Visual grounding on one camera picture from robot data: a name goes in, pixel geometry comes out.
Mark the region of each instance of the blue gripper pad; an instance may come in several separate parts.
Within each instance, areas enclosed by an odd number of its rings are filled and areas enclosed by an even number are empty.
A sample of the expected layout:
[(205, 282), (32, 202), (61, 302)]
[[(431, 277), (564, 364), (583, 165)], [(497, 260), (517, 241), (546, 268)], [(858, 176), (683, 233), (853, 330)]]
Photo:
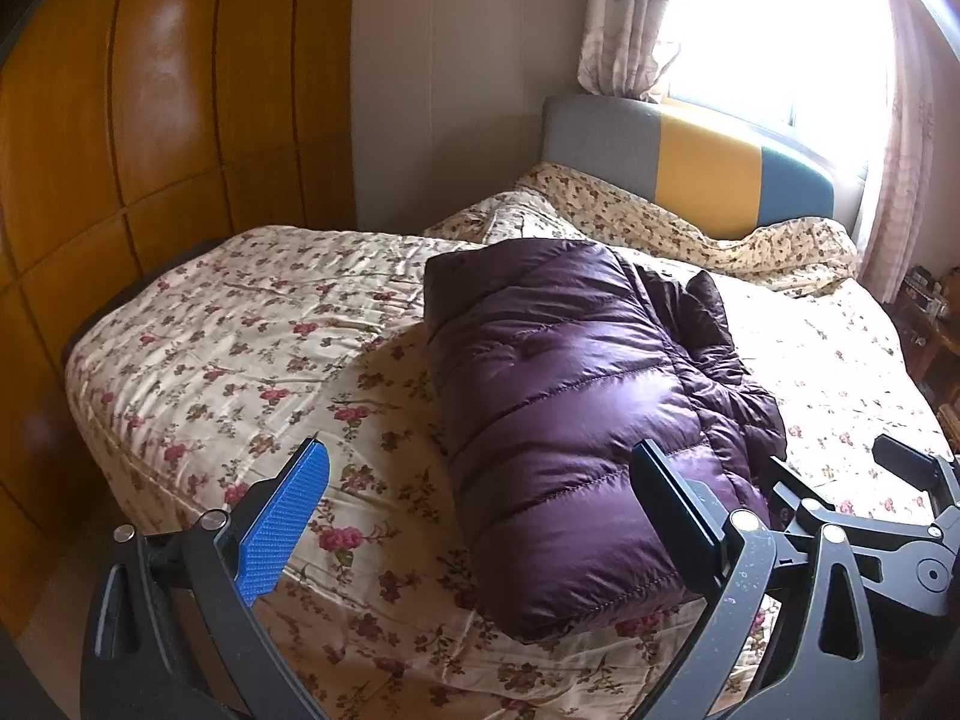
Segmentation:
[(236, 585), (247, 605), (277, 586), (330, 479), (330, 459), (318, 440), (301, 447), (295, 460), (291, 469), (280, 472), (277, 490), (240, 541)]

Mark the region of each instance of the window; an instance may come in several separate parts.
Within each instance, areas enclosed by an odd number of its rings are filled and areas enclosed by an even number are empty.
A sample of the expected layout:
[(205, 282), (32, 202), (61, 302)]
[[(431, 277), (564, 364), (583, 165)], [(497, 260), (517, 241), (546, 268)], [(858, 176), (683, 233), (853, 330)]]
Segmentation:
[(670, 0), (670, 98), (730, 114), (859, 172), (887, 116), (887, 0)]

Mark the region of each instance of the bed sheet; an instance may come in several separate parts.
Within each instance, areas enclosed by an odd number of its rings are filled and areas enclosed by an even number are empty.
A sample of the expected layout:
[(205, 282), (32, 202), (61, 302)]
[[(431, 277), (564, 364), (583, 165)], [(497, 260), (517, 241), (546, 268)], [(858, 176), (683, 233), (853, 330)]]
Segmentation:
[[(421, 324), (425, 261), (474, 245), (291, 227), (237, 236), (78, 343), (70, 407), (150, 532), (231, 506), (319, 434), (328, 493), (256, 611), (332, 717), (623, 717), (702, 603), (541, 645), (510, 640), (478, 608)], [(681, 279), (696, 271), (623, 251)], [(869, 295), (851, 281), (802, 299), (717, 284), (741, 356), (778, 396), (792, 466), (845, 511), (929, 521), (925, 497), (870, 461), (882, 430), (947, 445)], [(757, 615), (723, 703), (749, 683), (771, 619)]]

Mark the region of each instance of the beige curtain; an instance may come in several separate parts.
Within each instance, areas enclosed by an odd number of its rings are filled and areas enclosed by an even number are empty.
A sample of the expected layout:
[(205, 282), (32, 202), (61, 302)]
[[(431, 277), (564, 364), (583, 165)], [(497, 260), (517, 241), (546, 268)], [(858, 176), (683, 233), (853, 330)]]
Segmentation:
[(933, 80), (914, 7), (917, 0), (890, 0), (894, 61), (890, 84), (890, 132), (880, 186), (867, 191), (857, 220), (863, 252), (860, 283), (879, 302), (894, 299), (912, 262), (933, 155)]
[(594, 95), (649, 100), (678, 49), (658, 44), (669, 0), (589, 0), (578, 80)]

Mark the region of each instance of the purple puffer jacket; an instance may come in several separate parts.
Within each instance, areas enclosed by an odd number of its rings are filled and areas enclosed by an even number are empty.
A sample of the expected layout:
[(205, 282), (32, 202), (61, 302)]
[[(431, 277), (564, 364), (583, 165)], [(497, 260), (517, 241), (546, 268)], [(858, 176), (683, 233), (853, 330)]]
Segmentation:
[(651, 437), (728, 509), (784, 457), (774, 397), (736, 356), (723, 302), (583, 241), (518, 239), (432, 258), (427, 355), (480, 601), (550, 640), (688, 598), (630, 488)]

